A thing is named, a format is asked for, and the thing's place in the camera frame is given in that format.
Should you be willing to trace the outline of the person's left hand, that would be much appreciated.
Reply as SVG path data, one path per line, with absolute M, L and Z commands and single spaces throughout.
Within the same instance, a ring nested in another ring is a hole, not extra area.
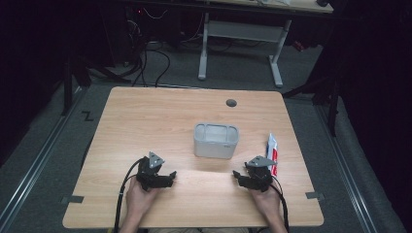
M 142 218 L 152 206 L 159 192 L 159 188 L 145 190 L 136 179 L 132 179 L 126 193 L 126 215 L 132 219 Z

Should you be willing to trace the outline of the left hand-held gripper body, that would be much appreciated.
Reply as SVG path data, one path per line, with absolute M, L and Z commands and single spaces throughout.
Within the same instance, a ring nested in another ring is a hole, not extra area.
M 157 173 L 163 163 L 164 160 L 152 151 L 140 161 L 136 180 L 141 184 L 145 191 L 149 188 L 153 188 L 155 181 L 163 181 L 161 176 Z

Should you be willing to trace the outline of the black metal stand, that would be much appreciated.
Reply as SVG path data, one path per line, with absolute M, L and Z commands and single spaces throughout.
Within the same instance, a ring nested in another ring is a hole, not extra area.
M 109 69 L 91 61 L 84 56 L 69 56 L 64 64 L 64 102 L 63 112 L 67 116 L 69 110 L 74 104 L 73 80 L 76 80 L 79 87 L 89 88 L 91 85 L 91 77 L 88 74 L 88 69 L 92 68 L 102 74 L 105 78 L 118 83 L 128 83 L 122 75 L 117 75 Z
M 314 105 L 328 104 L 326 125 L 329 133 L 335 137 L 335 122 L 338 114 L 339 79 L 336 77 L 323 77 L 283 93 L 282 96 L 284 98 L 291 98 L 304 92 L 313 93 L 312 103 Z

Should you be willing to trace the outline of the person's right hand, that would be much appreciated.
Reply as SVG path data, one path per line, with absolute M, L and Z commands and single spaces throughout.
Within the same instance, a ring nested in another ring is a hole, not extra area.
M 268 188 L 262 192 L 260 190 L 250 189 L 258 211 L 268 219 L 280 217 L 280 198 L 279 194 L 272 188 Z

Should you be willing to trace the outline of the white red blue toothpaste tube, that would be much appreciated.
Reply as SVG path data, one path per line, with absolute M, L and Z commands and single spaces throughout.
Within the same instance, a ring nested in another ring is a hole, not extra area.
M 272 161 L 272 164 L 268 166 L 271 174 L 277 176 L 278 165 L 278 144 L 272 133 L 269 134 L 266 145 L 266 157 Z

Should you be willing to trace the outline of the wooden desk with white legs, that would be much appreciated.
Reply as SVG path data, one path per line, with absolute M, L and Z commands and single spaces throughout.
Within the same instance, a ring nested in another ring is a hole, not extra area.
M 239 7 L 241 10 L 268 10 L 270 13 L 309 14 L 315 16 L 331 16 L 334 9 L 329 0 L 199 0 L 205 7 Z M 255 42 L 272 43 L 275 45 L 268 54 L 268 62 L 276 87 L 282 87 L 283 81 L 279 71 L 278 59 L 289 34 L 292 18 L 286 17 L 276 25 L 257 24 L 252 22 L 235 22 L 233 19 L 210 19 L 209 14 L 203 15 L 202 50 L 200 53 L 198 78 L 204 81 L 207 77 L 208 39 L 210 37 L 238 39 Z

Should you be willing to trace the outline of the grey tape strip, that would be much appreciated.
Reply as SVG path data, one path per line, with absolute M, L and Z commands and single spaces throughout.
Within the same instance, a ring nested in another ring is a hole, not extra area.
M 307 199 L 317 199 L 318 201 L 325 199 L 325 196 L 321 192 L 306 192 L 305 195 Z
M 63 196 L 60 200 L 61 204 L 69 204 L 69 203 L 83 203 L 84 196 L 78 195 L 71 195 L 71 196 Z

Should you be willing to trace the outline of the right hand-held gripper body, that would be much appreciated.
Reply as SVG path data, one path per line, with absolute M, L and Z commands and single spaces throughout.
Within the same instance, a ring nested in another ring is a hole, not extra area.
M 251 178 L 250 181 L 254 182 L 257 186 L 255 190 L 264 192 L 272 184 L 273 178 L 268 168 L 271 164 L 271 160 L 261 155 L 258 155 L 245 163 L 247 173 Z

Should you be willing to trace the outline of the metal floor rail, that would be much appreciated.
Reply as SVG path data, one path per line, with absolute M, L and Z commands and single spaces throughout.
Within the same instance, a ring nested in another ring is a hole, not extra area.
M 314 109 L 317 113 L 318 118 L 320 119 L 324 131 L 326 132 L 327 139 L 332 146 L 338 171 L 345 185 L 355 213 L 358 217 L 363 233 L 378 233 L 376 225 L 370 215 L 369 210 L 366 207 L 364 198 L 346 161 L 343 150 L 341 149 L 337 138 L 331 134 L 328 128 L 325 108 L 322 106 L 315 106 Z
M 63 115 L 59 117 L 47 140 L 43 143 L 40 151 L 37 153 L 33 163 L 19 182 L 17 189 L 11 197 L 8 205 L 0 215 L 0 233 L 7 233 L 13 224 L 20 208 L 24 204 L 27 196 L 31 192 L 33 186 L 48 163 L 57 139 L 61 135 L 67 121 L 74 112 L 75 108 L 78 106 L 79 102 L 85 96 L 86 92 L 87 89 L 85 87 L 76 88 L 72 97 L 72 104 L 67 110 L 64 110 Z

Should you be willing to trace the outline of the grey plastic organizer box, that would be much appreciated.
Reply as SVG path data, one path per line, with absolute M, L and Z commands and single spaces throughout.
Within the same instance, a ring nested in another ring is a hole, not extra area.
M 193 141 L 196 156 L 230 159 L 239 141 L 239 130 L 229 124 L 201 122 L 194 126 Z

